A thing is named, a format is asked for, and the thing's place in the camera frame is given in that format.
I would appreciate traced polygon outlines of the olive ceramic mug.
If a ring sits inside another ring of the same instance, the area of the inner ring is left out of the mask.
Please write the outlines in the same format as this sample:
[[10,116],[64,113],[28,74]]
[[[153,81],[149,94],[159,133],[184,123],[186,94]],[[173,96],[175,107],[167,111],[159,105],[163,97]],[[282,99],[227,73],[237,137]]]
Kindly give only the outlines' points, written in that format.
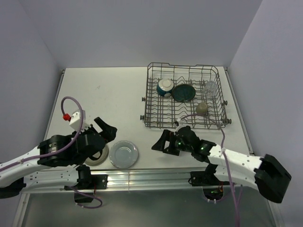
[[196,106],[196,113],[197,114],[202,114],[202,115],[207,114],[208,113],[208,104],[206,102],[200,102]]

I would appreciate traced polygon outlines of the teal ceramic plate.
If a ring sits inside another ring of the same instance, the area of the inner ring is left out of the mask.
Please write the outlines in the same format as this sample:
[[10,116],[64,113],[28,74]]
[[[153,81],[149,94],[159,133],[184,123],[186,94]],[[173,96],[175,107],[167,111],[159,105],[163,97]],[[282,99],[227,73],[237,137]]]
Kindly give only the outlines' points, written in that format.
[[194,99],[196,95],[196,90],[192,85],[189,84],[180,84],[177,85],[175,88],[172,90],[172,98],[176,102],[189,102],[192,99]]

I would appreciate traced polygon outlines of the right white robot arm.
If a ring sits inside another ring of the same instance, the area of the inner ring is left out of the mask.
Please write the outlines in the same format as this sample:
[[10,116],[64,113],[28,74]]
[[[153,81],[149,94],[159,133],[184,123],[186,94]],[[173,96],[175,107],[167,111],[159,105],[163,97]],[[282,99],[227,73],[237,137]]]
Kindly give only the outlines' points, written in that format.
[[189,126],[177,132],[164,130],[152,150],[175,156],[188,152],[195,160],[207,163],[205,170],[191,172],[192,186],[232,182],[253,188],[274,203],[282,202],[292,179],[274,156],[250,156],[223,149],[219,144],[198,138]]

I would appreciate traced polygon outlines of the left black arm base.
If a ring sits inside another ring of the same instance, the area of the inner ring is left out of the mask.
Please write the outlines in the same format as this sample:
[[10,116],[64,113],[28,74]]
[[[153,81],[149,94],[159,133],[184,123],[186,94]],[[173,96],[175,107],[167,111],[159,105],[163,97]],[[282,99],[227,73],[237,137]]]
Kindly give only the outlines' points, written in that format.
[[64,186],[65,191],[74,192],[74,202],[82,209],[97,209],[102,207],[103,201],[97,196],[97,190],[107,188],[108,175],[92,175],[75,186]]

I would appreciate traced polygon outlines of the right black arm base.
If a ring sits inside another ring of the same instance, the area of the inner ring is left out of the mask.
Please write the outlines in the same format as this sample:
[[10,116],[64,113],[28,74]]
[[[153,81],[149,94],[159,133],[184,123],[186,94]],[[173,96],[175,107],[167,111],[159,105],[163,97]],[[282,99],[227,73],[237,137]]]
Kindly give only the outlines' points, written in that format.
[[206,171],[192,171],[188,183],[192,187],[201,187],[203,199],[208,203],[216,204],[225,199],[224,186],[229,185],[228,181],[220,181],[214,175],[207,174]]

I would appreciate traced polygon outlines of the teal white ceramic bowl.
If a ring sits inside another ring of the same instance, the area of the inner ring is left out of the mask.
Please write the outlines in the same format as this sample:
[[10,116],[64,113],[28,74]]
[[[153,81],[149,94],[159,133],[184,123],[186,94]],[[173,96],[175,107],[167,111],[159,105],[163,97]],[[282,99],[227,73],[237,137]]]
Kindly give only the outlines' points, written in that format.
[[170,97],[173,88],[174,83],[171,79],[161,79],[157,84],[156,90],[161,97]]

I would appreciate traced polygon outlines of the clear glass tumbler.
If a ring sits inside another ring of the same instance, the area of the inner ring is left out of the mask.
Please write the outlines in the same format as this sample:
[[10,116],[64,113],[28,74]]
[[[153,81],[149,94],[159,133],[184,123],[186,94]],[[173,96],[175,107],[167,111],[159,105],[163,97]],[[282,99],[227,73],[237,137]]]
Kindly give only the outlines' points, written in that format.
[[214,81],[208,81],[202,91],[206,96],[213,97],[216,94],[217,87],[218,85]]

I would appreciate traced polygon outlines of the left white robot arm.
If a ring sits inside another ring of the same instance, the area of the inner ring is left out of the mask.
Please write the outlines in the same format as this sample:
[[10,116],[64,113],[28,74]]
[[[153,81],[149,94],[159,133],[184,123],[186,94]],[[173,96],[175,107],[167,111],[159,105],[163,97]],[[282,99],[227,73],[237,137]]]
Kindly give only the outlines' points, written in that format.
[[116,138],[117,128],[99,117],[84,131],[70,135],[54,135],[26,154],[0,165],[0,197],[18,196],[34,188],[63,186],[87,189],[92,185],[87,158],[101,153]]

